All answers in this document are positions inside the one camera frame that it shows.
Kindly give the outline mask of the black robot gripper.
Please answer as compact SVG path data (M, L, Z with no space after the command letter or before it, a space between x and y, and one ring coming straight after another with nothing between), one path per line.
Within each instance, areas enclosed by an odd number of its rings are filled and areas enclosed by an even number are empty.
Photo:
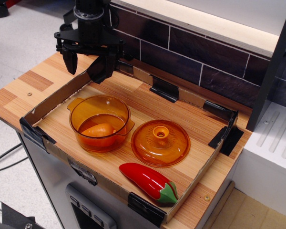
M75 74L78 54L99 55L88 67L90 79L97 84L110 78L118 59L124 56L125 42L107 31L102 15L80 14L66 17L68 22L77 21L77 29L68 29L54 34L56 49L62 54L69 73Z

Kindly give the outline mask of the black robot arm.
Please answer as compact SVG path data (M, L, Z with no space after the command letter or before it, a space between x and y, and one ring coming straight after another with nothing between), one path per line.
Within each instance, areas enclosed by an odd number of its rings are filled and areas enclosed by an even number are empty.
M64 16L66 28L54 34L56 50L69 73L75 74L78 54L96 55L87 68L90 79L100 84L112 76L117 62L124 56L125 41L109 31L117 25L106 24L106 14L116 14L108 0L77 0L74 8Z

